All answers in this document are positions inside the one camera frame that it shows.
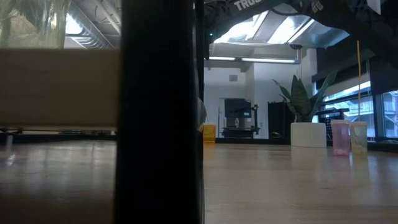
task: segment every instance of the clear plastic cup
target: clear plastic cup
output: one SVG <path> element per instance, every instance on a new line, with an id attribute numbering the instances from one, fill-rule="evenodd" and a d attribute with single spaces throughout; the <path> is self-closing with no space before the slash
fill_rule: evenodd
<path id="1" fill-rule="evenodd" d="M 333 135 L 333 153 L 335 156 L 349 156 L 351 145 L 349 143 L 349 121 L 331 121 Z"/>
<path id="2" fill-rule="evenodd" d="M 349 126 L 351 133 L 351 147 L 353 154 L 368 153 L 368 124 L 366 122 L 352 122 Z"/>

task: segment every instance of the ceiling light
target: ceiling light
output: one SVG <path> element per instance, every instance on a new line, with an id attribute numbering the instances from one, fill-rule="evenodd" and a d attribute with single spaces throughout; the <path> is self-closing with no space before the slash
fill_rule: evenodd
<path id="1" fill-rule="evenodd" d="M 308 22 L 303 28 L 301 28 L 290 40 L 288 40 L 288 43 L 292 43 L 295 41 L 298 37 L 300 37 L 304 31 L 306 31 L 310 26 L 315 22 L 315 20 L 311 19 L 310 22 Z"/>
<path id="2" fill-rule="evenodd" d="M 225 61 L 234 61 L 234 57 L 209 57 L 210 60 L 225 60 Z"/>
<path id="3" fill-rule="evenodd" d="M 242 58 L 242 62 L 259 62 L 259 63 L 291 63 L 298 64 L 298 60 L 291 59 L 274 59 L 274 58 Z"/>

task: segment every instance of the snake plant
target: snake plant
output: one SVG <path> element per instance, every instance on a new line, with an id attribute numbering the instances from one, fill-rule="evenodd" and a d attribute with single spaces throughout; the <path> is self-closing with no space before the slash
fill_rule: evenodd
<path id="1" fill-rule="evenodd" d="M 319 89 L 318 93 L 311 98 L 308 97 L 307 91 L 305 90 L 301 79 L 297 79 L 295 75 L 293 76 L 292 82 L 292 94 L 290 94 L 289 91 L 282 87 L 276 80 L 273 81 L 282 91 L 283 95 L 279 95 L 283 97 L 284 101 L 289 107 L 289 110 L 296 115 L 297 122 L 312 122 L 313 116 L 318 111 L 322 103 L 323 95 L 325 94 L 326 89 L 333 84 L 336 79 L 336 75 L 337 71 L 329 74 L 323 82 L 323 85 Z"/>

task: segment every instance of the air vent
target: air vent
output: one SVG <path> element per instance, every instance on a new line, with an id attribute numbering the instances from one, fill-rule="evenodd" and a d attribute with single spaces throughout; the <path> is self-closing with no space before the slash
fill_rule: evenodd
<path id="1" fill-rule="evenodd" d="M 229 81 L 230 82 L 237 82 L 238 81 L 238 75 L 229 75 Z"/>

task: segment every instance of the black pole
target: black pole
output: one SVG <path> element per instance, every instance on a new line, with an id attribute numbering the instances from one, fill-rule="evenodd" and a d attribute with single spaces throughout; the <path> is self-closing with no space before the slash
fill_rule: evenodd
<path id="1" fill-rule="evenodd" d="M 198 94 L 199 98 L 205 102 L 205 50 L 208 50 L 208 45 L 205 44 L 204 41 L 204 16 L 205 16 L 205 3 L 203 0 L 195 0 L 195 34 L 196 39 L 194 43 L 196 43 L 196 72 L 198 78 Z M 197 147 L 197 155 L 198 155 L 198 180 L 199 180 L 199 191 L 198 198 L 200 208 L 200 216 L 201 223 L 204 222 L 205 219 L 205 183 L 203 176 L 203 133 L 198 132 L 198 147 Z"/>
<path id="2" fill-rule="evenodd" d="M 254 105 L 254 128 L 256 129 L 256 134 L 259 134 L 259 125 L 257 122 L 257 110 L 258 110 L 258 105 Z"/>
<path id="3" fill-rule="evenodd" d="M 115 224 L 202 221 L 192 6 L 123 1 Z"/>

